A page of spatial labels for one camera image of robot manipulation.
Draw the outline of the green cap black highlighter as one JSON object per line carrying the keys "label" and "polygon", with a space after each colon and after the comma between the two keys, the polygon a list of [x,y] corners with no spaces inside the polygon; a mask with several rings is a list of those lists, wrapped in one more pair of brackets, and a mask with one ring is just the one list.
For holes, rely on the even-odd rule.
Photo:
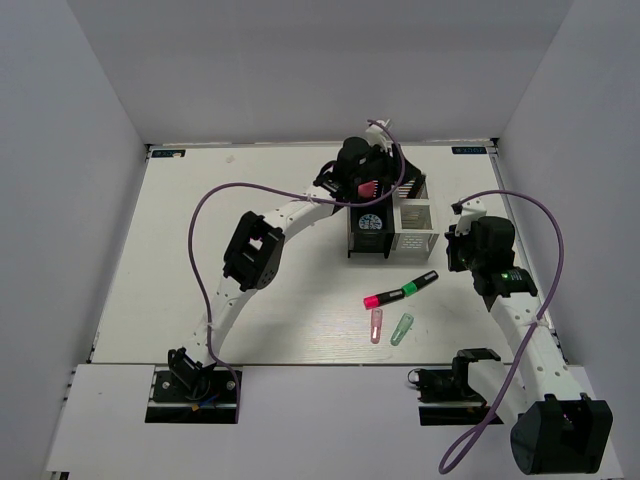
{"label": "green cap black highlighter", "polygon": [[439,275],[436,271],[429,271],[402,286],[403,295],[409,297],[422,290],[423,288],[431,285],[433,282],[439,279]]}

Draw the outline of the pink cap black highlighter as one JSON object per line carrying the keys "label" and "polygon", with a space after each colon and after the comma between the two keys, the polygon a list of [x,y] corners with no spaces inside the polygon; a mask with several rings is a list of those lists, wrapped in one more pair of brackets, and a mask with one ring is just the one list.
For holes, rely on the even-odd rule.
{"label": "pink cap black highlighter", "polygon": [[363,305],[367,310],[371,310],[402,300],[404,297],[405,294],[402,289],[392,290],[364,298]]}

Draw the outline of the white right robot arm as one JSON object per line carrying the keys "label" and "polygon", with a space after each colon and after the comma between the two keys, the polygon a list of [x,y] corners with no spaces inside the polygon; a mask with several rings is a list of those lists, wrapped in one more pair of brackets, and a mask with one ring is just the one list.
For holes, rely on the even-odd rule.
{"label": "white right robot arm", "polygon": [[510,220],[479,210],[461,215],[445,235],[448,267],[468,271],[475,291],[513,353],[510,368],[483,354],[453,371],[461,397],[479,394],[511,428],[510,446],[526,475],[594,474],[613,424],[604,400],[592,399],[569,371],[548,324],[537,318],[536,285],[515,265]]}

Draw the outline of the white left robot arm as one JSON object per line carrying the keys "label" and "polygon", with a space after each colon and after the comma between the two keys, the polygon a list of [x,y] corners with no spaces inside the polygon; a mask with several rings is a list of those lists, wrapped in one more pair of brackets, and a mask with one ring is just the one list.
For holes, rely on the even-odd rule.
{"label": "white left robot arm", "polygon": [[396,141],[370,144],[349,137],[305,192],[287,193],[289,203],[267,214],[244,213],[224,252],[216,292],[209,294],[202,277],[195,277],[205,303],[210,362],[192,360],[183,347],[170,350],[168,365],[180,391],[194,401],[208,397],[211,372],[225,364],[219,358],[222,343],[248,300],[275,279],[287,241],[342,208],[384,204],[418,175]]}

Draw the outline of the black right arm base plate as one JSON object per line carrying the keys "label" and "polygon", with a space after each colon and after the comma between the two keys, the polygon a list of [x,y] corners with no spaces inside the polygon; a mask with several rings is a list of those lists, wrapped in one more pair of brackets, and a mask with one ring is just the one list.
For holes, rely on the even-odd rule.
{"label": "black right arm base plate", "polygon": [[417,392],[423,427],[475,426],[489,411],[480,394],[456,383],[451,369],[415,368],[408,372],[407,383]]}

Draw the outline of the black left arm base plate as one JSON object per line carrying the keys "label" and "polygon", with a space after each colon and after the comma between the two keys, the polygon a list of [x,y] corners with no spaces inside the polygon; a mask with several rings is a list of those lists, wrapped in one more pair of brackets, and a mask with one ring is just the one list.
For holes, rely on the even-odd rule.
{"label": "black left arm base plate", "polygon": [[154,372],[148,403],[146,424],[233,425],[237,423],[237,379],[226,369],[208,373],[204,383],[190,391],[170,370]]}

